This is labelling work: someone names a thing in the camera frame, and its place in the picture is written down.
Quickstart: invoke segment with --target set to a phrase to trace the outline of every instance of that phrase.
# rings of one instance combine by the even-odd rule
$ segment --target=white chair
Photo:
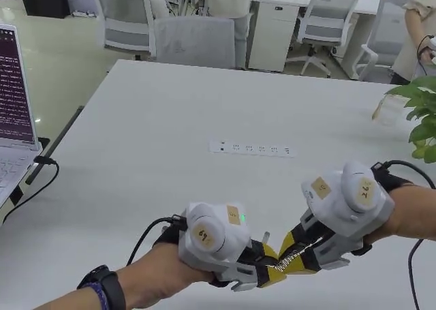
[[[234,68],[234,22],[203,16],[155,20],[156,60],[214,68]]]
[[[309,53],[304,57],[286,59],[287,63],[304,61],[300,75],[312,63],[331,76],[326,63],[316,57],[315,46],[342,46],[347,41],[349,21],[358,0],[311,0],[304,16],[298,16],[300,28],[297,42],[310,44]]]
[[[156,55],[150,0],[95,0],[104,46]]]
[[[368,42],[353,64],[359,80],[390,82],[390,68],[407,37],[405,9],[407,0],[380,0]]]

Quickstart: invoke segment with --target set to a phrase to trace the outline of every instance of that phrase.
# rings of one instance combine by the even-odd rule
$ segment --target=white cabinet
[[[255,21],[249,68],[282,72],[299,7],[261,3]]]

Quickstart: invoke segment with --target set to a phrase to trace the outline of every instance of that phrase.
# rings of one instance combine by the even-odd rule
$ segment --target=laptop
[[[16,27],[0,24],[0,206],[41,152]]]

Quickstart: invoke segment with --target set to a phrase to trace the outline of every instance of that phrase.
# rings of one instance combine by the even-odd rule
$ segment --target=chair backrest
[[[148,50],[155,38],[150,0],[95,0],[104,24],[104,43],[128,50]]]
[[[300,23],[298,41],[343,45],[358,0],[311,0]]]
[[[380,0],[367,46],[379,55],[379,63],[393,64],[407,37],[405,9],[408,0]]]
[[[155,20],[156,60],[214,68],[235,66],[234,21],[204,16]]]

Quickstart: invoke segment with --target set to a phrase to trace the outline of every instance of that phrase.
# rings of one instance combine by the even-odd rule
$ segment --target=power strip
[[[266,157],[296,157],[288,146],[244,144],[229,141],[210,141],[209,151],[214,153],[233,153],[237,155],[263,155]]]

